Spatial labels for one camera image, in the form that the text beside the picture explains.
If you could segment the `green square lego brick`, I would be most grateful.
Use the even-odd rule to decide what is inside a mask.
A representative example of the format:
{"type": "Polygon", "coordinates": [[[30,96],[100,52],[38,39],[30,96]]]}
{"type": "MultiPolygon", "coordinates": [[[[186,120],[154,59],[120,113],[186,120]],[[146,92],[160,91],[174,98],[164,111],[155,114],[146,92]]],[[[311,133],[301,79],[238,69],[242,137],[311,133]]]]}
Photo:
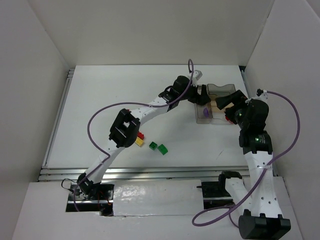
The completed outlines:
{"type": "Polygon", "coordinates": [[[158,144],[152,141],[148,147],[154,151],[155,149],[157,149],[158,144]]]}

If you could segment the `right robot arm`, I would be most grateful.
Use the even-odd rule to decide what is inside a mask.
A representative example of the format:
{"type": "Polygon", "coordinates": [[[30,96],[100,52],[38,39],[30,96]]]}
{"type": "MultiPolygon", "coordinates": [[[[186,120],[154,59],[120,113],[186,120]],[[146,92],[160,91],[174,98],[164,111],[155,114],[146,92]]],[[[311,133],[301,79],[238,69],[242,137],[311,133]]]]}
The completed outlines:
{"type": "Polygon", "coordinates": [[[248,165],[251,190],[247,190],[237,172],[224,171],[219,182],[235,203],[240,236],[245,240],[279,240],[291,230],[276,196],[273,168],[273,146],[265,130],[269,114],[267,93],[259,90],[247,98],[240,90],[215,99],[219,110],[240,127],[239,146],[248,165]]]}

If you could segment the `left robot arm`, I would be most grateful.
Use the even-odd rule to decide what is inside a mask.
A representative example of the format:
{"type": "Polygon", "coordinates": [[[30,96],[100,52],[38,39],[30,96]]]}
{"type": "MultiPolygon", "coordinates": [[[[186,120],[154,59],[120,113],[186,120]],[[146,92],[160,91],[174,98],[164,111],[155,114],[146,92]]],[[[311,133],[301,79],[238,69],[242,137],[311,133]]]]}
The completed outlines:
{"type": "Polygon", "coordinates": [[[133,145],[138,137],[140,127],[153,118],[176,108],[180,101],[187,100],[193,104],[205,105],[209,102],[206,92],[198,93],[198,80],[202,72],[196,70],[189,76],[178,76],[173,85],[165,88],[152,102],[139,103],[140,108],[134,110],[121,109],[110,127],[106,146],[99,147],[94,143],[87,125],[87,134],[93,145],[101,151],[95,162],[78,179],[77,184],[82,194],[88,199],[96,197],[106,170],[121,151],[133,145]]]}

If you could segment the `light green lego brick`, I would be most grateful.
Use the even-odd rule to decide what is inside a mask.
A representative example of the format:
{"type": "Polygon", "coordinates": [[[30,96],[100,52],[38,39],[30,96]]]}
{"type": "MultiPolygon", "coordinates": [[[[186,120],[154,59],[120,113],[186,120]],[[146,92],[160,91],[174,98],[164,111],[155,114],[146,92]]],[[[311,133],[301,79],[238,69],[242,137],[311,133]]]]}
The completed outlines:
{"type": "Polygon", "coordinates": [[[165,145],[163,144],[160,144],[157,149],[159,150],[159,152],[162,154],[162,155],[165,155],[168,153],[168,149],[166,148],[165,145]]]}

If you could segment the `purple round lego piece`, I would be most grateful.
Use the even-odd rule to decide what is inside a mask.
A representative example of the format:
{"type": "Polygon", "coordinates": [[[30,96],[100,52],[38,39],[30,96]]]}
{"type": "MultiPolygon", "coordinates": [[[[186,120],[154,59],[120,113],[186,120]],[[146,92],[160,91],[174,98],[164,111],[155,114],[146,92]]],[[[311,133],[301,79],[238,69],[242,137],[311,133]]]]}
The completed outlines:
{"type": "Polygon", "coordinates": [[[211,114],[210,110],[207,107],[203,108],[203,115],[204,115],[205,118],[209,118],[209,119],[212,118],[212,114],[211,114]]]}

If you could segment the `long yellow lego plate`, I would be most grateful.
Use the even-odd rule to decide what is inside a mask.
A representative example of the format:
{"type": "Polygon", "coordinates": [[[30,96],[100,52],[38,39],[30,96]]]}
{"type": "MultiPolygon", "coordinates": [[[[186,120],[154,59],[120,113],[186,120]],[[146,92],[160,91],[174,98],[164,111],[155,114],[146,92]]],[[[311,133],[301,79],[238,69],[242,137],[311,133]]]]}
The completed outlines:
{"type": "Polygon", "coordinates": [[[135,140],[135,144],[136,144],[137,146],[139,146],[139,147],[142,147],[143,144],[144,144],[144,140],[141,139],[141,138],[139,138],[139,137],[137,137],[136,140],[135,140]]]}

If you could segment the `red studded lego brick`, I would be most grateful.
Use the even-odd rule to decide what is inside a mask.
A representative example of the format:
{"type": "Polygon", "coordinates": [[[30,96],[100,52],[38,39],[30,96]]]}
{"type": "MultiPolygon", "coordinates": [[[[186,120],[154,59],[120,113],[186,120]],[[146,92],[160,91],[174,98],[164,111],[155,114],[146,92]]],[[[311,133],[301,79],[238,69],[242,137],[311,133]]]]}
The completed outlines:
{"type": "Polygon", "coordinates": [[[141,133],[140,131],[138,132],[137,137],[140,138],[141,140],[145,138],[144,134],[141,133]]]}

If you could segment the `red round flower lego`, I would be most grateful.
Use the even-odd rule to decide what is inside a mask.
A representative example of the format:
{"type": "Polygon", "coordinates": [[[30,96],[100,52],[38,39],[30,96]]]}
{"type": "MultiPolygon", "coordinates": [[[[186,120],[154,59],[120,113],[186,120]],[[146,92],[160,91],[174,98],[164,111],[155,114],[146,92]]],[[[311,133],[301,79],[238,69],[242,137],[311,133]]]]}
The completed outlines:
{"type": "Polygon", "coordinates": [[[225,115],[225,119],[226,119],[230,124],[234,124],[234,122],[233,122],[227,115],[225,115]]]}

